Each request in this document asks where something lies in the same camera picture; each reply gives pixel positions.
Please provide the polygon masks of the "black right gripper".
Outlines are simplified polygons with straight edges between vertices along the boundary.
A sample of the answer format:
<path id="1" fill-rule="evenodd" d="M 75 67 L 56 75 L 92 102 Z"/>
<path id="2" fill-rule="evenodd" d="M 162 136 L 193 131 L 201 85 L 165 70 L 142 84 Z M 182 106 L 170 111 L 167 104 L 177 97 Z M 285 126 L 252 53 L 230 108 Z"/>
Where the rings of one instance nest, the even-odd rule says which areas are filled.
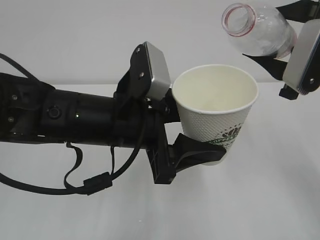
<path id="1" fill-rule="evenodd" d="M 251 59 L 265 69 L 275 80 L 283 81 L 283 75 L 287 67 L 287 62 L 273 58 L 272 56 L 251 56 L 242 54 Z M 279 96 L 287 100 L 296 100 L 299 93 L 287 84 L 279 92 Z"/>

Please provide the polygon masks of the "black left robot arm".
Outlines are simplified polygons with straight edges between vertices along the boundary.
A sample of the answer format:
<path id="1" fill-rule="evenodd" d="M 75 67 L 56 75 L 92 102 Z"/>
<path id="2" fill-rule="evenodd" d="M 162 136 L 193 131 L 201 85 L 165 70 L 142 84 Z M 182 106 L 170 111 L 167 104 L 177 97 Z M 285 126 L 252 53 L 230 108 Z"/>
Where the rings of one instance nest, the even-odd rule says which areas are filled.
<path id="1" fill-rule="evenodd" d="M 118 170 L 86 179 L 72 191 L 105 189 L 132 164 L 140 149 L 147 153 L 155 184 L 169 185 L 187 168 L 222 159 L 226 149 L 180 133 L 168 143 L 165 125 L 179 122 L 173 96 L 161 101 L 127 97 L 118 87 L 112 97 L 59 90 L 45 82 L 7 73 L 0 75 L 0 139 L 17 144 L 66 144 L 82 160 L 78 144 L 132 148 Z"/>

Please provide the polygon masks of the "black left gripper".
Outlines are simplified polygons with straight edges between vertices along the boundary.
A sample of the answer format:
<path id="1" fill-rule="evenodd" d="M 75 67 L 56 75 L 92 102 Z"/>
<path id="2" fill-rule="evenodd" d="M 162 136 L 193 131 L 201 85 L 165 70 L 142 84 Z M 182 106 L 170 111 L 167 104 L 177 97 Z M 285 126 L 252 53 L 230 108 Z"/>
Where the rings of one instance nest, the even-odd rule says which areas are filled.
<path id="1" fill-rule="evenodd" d="M 169 185 L 185 169 L 220 161 L 227 150 L 216 144 L 201 142 L 180 133 L 173 144 L 168 144 L 165 124 L 181 121 L 172 89 L 154 106 L 143 105 L 135 113 L 140 116 L 133 137 L 121 137 L 112 148 L 132 148 L 125 163 L 112 171 L 112 179 L 120 177 L 134 162 L 139 151 L 145 149 L 155 184 Z"/>

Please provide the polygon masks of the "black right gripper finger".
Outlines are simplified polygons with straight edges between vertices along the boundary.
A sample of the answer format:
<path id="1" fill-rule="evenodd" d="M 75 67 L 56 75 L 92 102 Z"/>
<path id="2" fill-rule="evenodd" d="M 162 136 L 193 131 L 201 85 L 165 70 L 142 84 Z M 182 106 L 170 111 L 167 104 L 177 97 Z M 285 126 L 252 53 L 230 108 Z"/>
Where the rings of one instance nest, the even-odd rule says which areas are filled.
<path id="1" fill-rule="evenodd" d="M 291 4 L 278 6 L 276 9 L 286 20 L 306 23 L 320 18 L 320 1 L 298 0 Z"/>

